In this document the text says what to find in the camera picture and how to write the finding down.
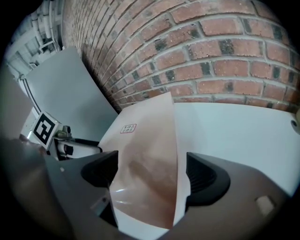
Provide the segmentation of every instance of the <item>brown paper bag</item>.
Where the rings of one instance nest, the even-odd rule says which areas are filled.
[[[112,204],[144,223],[170,229],[177,194],[174,106],[166,93],[125,108],[99,144],[119,151]]]

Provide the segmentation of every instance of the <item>white panel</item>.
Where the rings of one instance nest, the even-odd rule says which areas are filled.
[[[295,115],[269,108],[176,103],[179,158],[195,152],[256,168],[292,196],[300,181]]]
[[[117,117],[74,47],[47,59],[26,78],[39,108],[69,125],[73,137],[100,141]]]

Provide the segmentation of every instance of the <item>white table surface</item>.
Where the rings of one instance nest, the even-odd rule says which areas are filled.
[[[293,195],[300,181],[300,135],[294,115],[273,109],[216,103],[175,103],[179,162],[175,223],[189,195],[186,153],[195,152],[254,167]],[[144,224],[115,209],[120,231],[154,240],[167,230]]]

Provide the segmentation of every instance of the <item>printed label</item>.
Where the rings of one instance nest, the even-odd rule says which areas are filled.
[[[136,124],[125,125],[120,133],[132,133],[135,130]]]

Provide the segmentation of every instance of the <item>black plastic part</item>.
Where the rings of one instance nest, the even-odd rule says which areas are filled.
[[[54,141],[54,144],[55,144],[55,150],[56,150],[56,156],[57,156],[57,159],[59,160],[59,161],[65,161],[65,160],[69,160],[69,158],[68,157],[66,157],[66,156],[61,156],[60,155],[60,152],[58,151],[58,140],[57,139],[53,139],[53,141]]]
[[[230,177],[221,167],[202,159],[194,153],[187,153],[187,176],[191,184],[189,206],[211,205],[219,200],[230,186]]]
[[[73,155],[74,148],[72,146],[65,144],[64,151],[65,151],[65,154],[67,154],[67,155]]]
[[[108,188],[117,171],[118,151],[113,151],[85,165],[81,170],[81,176],[95,187]]]
[[[80,138],[74,138],[72,139],[75,143],[80,143],[84,145],[89,145],[89,146],[94,146],[97,147],[99,142],[97,141],[92,141],[92,140],[85,140],[85,139],[80,139]]]
[[[103,212],[100,214],[100,218],[102,218],[104,221],[108,222],[110,225],[118,227],[116,220],[114,219],[113,207],[112,207],[111,203],[109,203],[105,207]]]

